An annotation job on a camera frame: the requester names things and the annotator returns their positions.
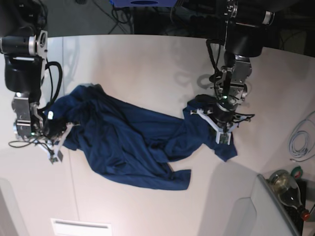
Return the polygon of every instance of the bottle cap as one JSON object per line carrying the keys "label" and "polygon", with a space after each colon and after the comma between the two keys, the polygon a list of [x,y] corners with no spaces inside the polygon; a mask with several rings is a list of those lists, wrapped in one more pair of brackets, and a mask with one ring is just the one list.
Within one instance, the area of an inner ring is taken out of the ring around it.
{"label": "bottle cap", "polygon": [[301,214],[301,218],[304,220],[304,221],[307,221],[309,218],[310,218],[311,214],[309,213],[308,210],[305,210],[304,212],[302,212]]}
{"label": "bottle cap", "polygon": [[295,167],[292,171],[291,171],[291,176],[294,179],[300,179],[303,175],[303,170],[300,166]]}

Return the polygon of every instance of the blue cloth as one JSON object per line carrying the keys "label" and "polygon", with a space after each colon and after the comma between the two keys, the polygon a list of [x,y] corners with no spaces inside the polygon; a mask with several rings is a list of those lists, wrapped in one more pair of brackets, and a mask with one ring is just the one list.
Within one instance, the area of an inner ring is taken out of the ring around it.
{"label": "blue cloth", "polygon": [[185,190],[190,170],[173,172],[168,162],[190,156],[203,143],[226,161],[237,155],[233,145],[218,145],[209,125],[190,110],[185,119],[149,111],[105,94],[98,86],[78,86],[51,107],[54,118],[80,122],[64,146],[84,152],[93,171],[112,181],[138,187]]}

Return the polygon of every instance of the glass bottle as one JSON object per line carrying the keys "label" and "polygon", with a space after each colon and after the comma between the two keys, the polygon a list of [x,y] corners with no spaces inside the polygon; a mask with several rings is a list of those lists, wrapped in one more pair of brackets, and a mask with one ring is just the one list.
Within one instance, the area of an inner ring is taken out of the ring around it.
{"label": "glass bottle", "polygon": [[295,208],[304,221],[309,219],[311,215],[301,203],[300,188],[288,171],[276,171],[268,181],[282,204]]}

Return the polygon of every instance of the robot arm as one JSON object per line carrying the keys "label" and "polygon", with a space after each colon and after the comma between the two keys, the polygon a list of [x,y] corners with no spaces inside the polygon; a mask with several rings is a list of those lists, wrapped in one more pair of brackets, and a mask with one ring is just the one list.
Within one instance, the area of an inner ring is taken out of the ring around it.
{"label": "robot arm", "polygon": [[208,105],[202,111],[193,112],[210,124],[218,144],[229,145],[232,130],[254,117],[254,114],[241,114],[236,110],[247,96],[246,80],[252,73],[250,58],[261,54],[265,31],[274,15],[253,0],[228,0],[221,11],[220,18],[226,22],[224,66],[218,69],[213,63],[215,74],[210,81],[214,84],[215,97],[197,96],[197,100]]}
{"label": "robot arm", "polygon": [[[15,92],[12,108],[16,113],[14,130],[22,142],[39,144],[54,163],[62,161],[59,151],[73,124],[53,120],[45,115],[57,99],[62,68],[57,62],[47,62],[47,12],[41,2],[34,0],[0,0],[0,50],[5,58],[5,85]],[[41,84],[45,70],[54,65],[59,70],[56,94],[44,108],[39,109]]]}

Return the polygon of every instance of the metal bracket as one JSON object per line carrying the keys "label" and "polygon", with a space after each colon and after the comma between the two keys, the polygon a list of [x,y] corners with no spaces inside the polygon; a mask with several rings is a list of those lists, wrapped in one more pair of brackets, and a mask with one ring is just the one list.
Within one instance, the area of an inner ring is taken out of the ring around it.
{"label": "metal bracket", "polygon": [[30,137],[32,133],[29,95],[16,93],[12,101],[12,108],[17,117],[16,131],[19,136],[27,140],[27,137]]}
{"label": "metal bracket", "polygon": [[58,142],[57,145],[54,145],[53,143],[47,143],[47,146],[49,147],[49,149],[53,150],[53,154],[51,154],[45,147],[43,147],[42,145],[40,145],[40,147],[47,152],[47,156],[49,161],[54,164],[55,162],[62,162],[63,161],[63,154],[60,151],[61,147],[63,146],[65,139],[67,138],[67,136],[69,135],[69,133],[71,132],[71,129],[76,126],[76,124],[74,123],[67,123],[66,124],[67,128],[65,130],[65,132],[63,132],[62,136],[60,137],[60,140]]}
{"label": "metal bracket", "polygon": [[249,58],[235,55],[235,64],[232,71],[229,95],[237,98],[237,103],[241,104],[247,96],[246,79],[252,73],[252,65]]}
{"label": "metal bracket", "polygon": [[234,124],[227,132],[223,132],[223,129],[218,127],[217,124],[208,117],[203,109],[197,109],[195,114],[198,114],[202,119],[204,119],[215,131],[216,131],[216,143],[217,144],[228,144],[231,143],[232,131],[238,126]]}

